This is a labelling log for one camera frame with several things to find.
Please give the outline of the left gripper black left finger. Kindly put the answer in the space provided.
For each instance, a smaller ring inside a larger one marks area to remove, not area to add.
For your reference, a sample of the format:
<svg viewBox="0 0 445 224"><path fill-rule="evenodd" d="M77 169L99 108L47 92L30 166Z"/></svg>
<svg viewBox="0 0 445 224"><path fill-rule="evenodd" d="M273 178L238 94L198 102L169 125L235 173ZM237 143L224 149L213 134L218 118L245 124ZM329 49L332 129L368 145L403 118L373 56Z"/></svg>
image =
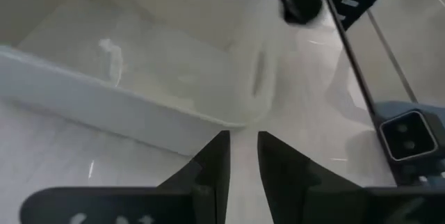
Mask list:
<svg viewBox="0 0 445 224"><path fill-rule="evenodd" d="M198 223L224 224L230 184L230 132L220 131L184 167L158 185L161 190L178 189L195 196Z"/></svg>

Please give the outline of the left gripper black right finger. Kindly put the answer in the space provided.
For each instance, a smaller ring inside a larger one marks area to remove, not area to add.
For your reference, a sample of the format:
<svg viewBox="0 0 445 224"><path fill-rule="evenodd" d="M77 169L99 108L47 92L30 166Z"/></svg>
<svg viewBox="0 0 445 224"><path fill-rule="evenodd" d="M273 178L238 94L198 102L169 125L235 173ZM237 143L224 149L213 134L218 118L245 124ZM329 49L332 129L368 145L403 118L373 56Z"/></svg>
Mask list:
<svg viewBox="0 0 445 224"><path fill-rule="evenodd" d="M368 223L366 191L267 131L257 152L274 223Z"/></svg>

